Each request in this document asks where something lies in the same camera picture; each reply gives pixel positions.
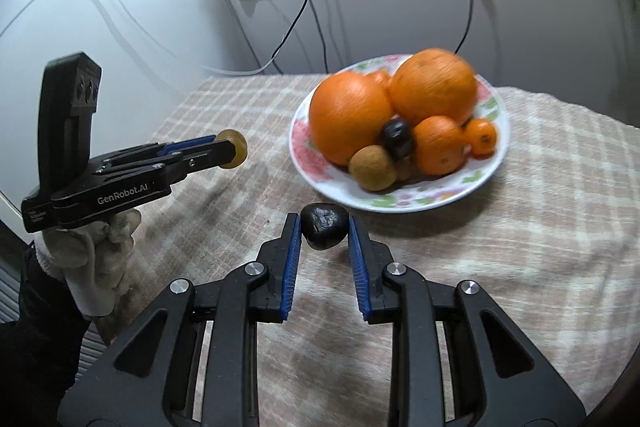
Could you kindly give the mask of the white gloved left hand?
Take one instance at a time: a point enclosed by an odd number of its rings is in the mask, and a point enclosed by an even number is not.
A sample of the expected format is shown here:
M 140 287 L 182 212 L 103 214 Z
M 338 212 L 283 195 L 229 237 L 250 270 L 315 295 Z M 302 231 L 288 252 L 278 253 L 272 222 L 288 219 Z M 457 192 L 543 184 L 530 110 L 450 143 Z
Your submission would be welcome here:
M 141 221 L 141 212 L 130 209 L 77 229 L 37 232 L 38 263 L 44 273 L 66 282 L 80 313 L 106 317 L 126 291 L 128 256 Z

